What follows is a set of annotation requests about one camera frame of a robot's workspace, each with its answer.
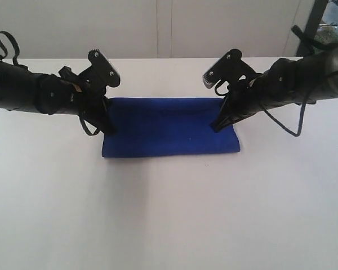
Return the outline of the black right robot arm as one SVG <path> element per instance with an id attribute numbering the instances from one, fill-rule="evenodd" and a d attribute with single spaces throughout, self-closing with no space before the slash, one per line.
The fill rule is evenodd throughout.
<path id="1" fill-rule="evenodd" d="M 294 137 L 301 134 L 307 105 L 338 98 L 338 43 L 329 44 L 318 54 L 299 60 L 279 58 L 263 73 L 256 72 L 242 59 L 239 49 L 231 49 L 203 75 L 208 89 L 227 83 L 227 93 L 216 119 L 210 124 L 215 132 L 264 112 Z M 289 130 L 271 113 L 290 104 L 301 107 L 296 132 Z"/>

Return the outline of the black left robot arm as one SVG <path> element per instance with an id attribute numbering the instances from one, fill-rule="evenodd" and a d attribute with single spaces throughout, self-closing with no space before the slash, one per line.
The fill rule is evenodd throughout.
<path id="1" fill-rule="evenodd" d="M 79 117 L 89 136 L 115 133 L 108 115 L 107 87 L 120 85 L 119 73 L 98 49 L 88 53 L 91 65 L 80 74 L 64 66 L 58 75 L 32 73 L 24 65 L 0 61 L 0 109 Z"/>

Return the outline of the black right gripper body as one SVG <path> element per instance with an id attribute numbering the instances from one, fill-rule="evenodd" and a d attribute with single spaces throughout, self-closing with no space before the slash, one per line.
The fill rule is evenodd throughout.
<path id="1" fill-rule="evenodd" d="M 289 104 L 301 105 L 301 94 L 295 89 L 299 63 L 301 60 L 279 58 L 263 73 L 256 73 L 248 79 L 242 76 L 236 84 L 228 83 L 221 108 L 233 109 L 236 124 L 261 111 Z"/>

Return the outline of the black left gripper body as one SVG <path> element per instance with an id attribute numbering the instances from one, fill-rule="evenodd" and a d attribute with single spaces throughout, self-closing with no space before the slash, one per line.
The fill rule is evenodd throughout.
<path id="1" fill-rule="evenodd" d="M 35 108 L 42 114 L 78 115 L 97 124 L 97 98 L 105 97 L 106 88 L 94 89 L 67 66 L 59 77 L 42 74 L 37 78 Z"/>

